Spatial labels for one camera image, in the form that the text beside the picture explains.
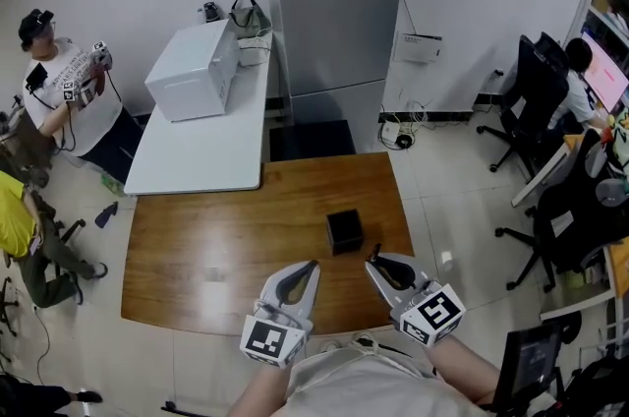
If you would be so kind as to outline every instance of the person in yellow shirt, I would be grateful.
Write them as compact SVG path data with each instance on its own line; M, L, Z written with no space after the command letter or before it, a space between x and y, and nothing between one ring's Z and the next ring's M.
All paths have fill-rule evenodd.
M1 171L0 248L18 264L32 302L41 308L52 307L72 296L82 304L83 292L77 275L100 279L107 274L105 264L93 266L80 260L55 234L52 221L41 218L25 186ZM69 273L47 282L45 271L50 262Z

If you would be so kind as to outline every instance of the white table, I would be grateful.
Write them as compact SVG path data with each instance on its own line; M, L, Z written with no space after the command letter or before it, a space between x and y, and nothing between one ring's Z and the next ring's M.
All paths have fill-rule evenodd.
M271 35L267 35L270 47ZM254 190L259 186L268 62L239 67L224 115L169 122L153 110L125 193Z
M563 160L570 154L570 148L563 143L561 148L552 156L552 158L546 163L542 170L527 183L527 185L516 195L511 201L511 206L517 207L524 199L526 199L537 186L547 178L557 166L563 162Z

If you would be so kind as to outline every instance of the power strip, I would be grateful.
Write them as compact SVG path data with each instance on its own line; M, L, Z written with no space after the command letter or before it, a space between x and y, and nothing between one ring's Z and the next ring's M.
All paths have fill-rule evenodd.
M395 142L397 141L397 137L400 135L400 124L397 122L386 122L382 126L382 132L380 137L382 141L391 147L395 147Z

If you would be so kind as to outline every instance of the office chair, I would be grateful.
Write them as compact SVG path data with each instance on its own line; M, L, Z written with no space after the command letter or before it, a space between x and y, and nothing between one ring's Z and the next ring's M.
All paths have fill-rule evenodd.
M7 325L7 329L9 330L9 333L12 336L18 336L17 333L15 333L12 329L11 329L11 323L9 323L9 316L7 316L7 307L18 307L19 303L17 300L13 301L13 302L7 302L6 300L6 295L7 295L7 284L11 282L11 277L5 277L4 282L2 284L2 290L0 291L0 323L4 323L5 325Z
M491 172L496 172L511 153L516 152L531 177L535 176L532 158L552 113L568 93L568 70L568 57L550 36L542 33L542 38L536 44L532 44L526 36L520 36L516 82L505 99L512 101L513 105L523 97L526 105L519 118L510 107L500 113L500 121L506 132L485 125L476 129L479 134L489 132L510 145L507 153L489 166Z
M617 415L627 417L629 415L627 381L629 381L629 356L618 359L612 355L606 355L575 375L565 393L557 398L561 406L555 409L562 412L554 415L555 417L563 415L594 417L600 415L599 412L607 405L624 403Z
M555 285L552 264L556 265L557 273L569 269L582 271L602 247L629 236L629 201L617 207L605 207L597 197L597 185L609 174L605 167L596 177L591 177L587 170L586 159L594 147L600 147L600 136L589 130L581 147L573 151L576 158L571 160L573 166L566 179L548 187L538 206L527 210L527 215L534 219L533 236L511 228L496 228L496 237L510 235L533 249L517 280L507 283L509 291L519 286L537 260L542 259L549 281L543 289L547 293ZM552 222L567 212L573 221L555 236Z

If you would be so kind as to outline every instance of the jeans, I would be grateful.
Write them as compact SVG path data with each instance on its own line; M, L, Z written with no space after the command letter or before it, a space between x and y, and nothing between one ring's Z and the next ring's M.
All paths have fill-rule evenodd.
M58 415L55 412L71 403L70 395L62 387L31 386L13 378L3 376L1 396L7 401L5 411L10 417L33 416L48 417Z
M141 138L142 128L123 107L114 126L81 158L125 184Z

